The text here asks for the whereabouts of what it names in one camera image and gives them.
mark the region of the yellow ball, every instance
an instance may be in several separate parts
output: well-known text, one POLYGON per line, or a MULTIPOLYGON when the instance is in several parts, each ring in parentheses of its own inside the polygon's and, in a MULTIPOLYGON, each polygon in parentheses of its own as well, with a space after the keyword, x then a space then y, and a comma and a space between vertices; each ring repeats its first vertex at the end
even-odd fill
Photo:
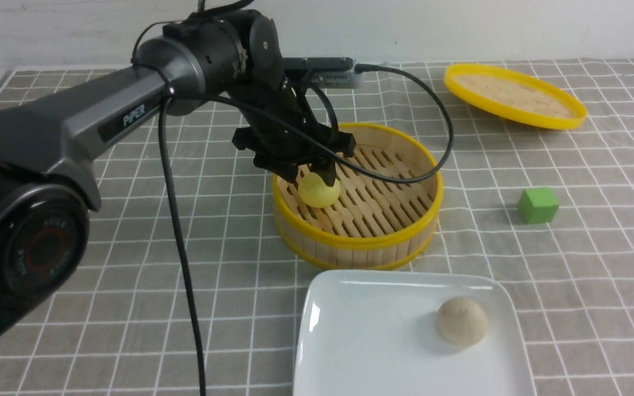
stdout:
POLYGON ((297 194, 307 206, 312 208, 327 208, 339 199, 339 180, 334 180, 334 185, 328 187, 317 173, 308 173, 297 185, 297 194))

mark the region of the white plate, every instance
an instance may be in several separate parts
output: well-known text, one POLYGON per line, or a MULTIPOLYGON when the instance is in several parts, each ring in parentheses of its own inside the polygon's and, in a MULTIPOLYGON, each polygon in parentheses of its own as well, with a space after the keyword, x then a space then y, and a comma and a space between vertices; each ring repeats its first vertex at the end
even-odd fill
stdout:
POLYGON ((294 396, 534 396, 513 303, 478 276, 326 271, 310 284, 294 396), (490 322, 480 343, 455 348, 438 334, 440 305, 475 299, 490 322))

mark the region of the wooden slat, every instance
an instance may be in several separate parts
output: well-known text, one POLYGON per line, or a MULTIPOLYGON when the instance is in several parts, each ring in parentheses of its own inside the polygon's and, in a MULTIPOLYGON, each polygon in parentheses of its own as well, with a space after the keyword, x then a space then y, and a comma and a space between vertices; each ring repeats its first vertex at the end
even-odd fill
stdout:
MULTIPOLYGON (((368 131, 370 134, 367 135, 367 129, 355 129, 354 135, 359 146, 354 158, 349 159, 352 163, 396 178, 420 174, 419 168, 427 163, 427 159, 412 143, 380 130, 368 131)), ((298 183, 306 172, 309 172, 307 167, 301 166, 298 183)), ((414 185, 394 185, 362 176, 342 165, 337 166, 337 178, 342 185, 340 198, 334 205, 322 210, 305 205, 299 198, 297 188, 284 180, 280 180, 279 190, 290 211, 311 226, 352 238, 388 235, 410 226, 429 210, 432 197, 436 195, 434 179, 414 185)), ((310 246, 310 250, 319 254, 320 249, 310 246)), ((330 259, 346 259, 343 253, 341 257, 334 251, 328 255, 330 259)), ((387 261, 386 256, 381 257, 382 261, 387 261)), ((363 261, 365 257, 359 256, 359 259, 363 261)))

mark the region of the steamer slats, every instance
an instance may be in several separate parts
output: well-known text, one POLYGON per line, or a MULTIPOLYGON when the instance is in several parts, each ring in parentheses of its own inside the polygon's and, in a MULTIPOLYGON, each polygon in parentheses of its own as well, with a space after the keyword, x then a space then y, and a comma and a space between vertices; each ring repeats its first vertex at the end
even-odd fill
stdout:
MULTIPOLYGON (((411 178, 430 169, 432 161, 423 148, 408 138, 375 125, 353 124, 345 127, 359 145, 354 158, 349 161, 370 171, 395 178, 411 178)), ((299 169, 297 184, 309 172, 306 166, 299 169)), ((437 224, 432 218, 423 226, 411 227, 433 206, 441 195, 438 178, 432 177, 413 185, 395 185, 373 180, 338 165, 337 178, 341 184, 337 202, 327 208, 311 208, 300 199, 297 186, 280 178, 277 183, 277 200, 286 205, 276 206, 275 218, 282 235, 308 261, 329 268, 392 268, 394 263, 405 263, 421 251, 430 239, 437 224), (293 226, 287 218, 299 218, 324 233, 344 237, 339 243, 293 226), (403 238, 388 237, 410 227, 403 238), (380 237, 378 244, 359 239, 380 237)))

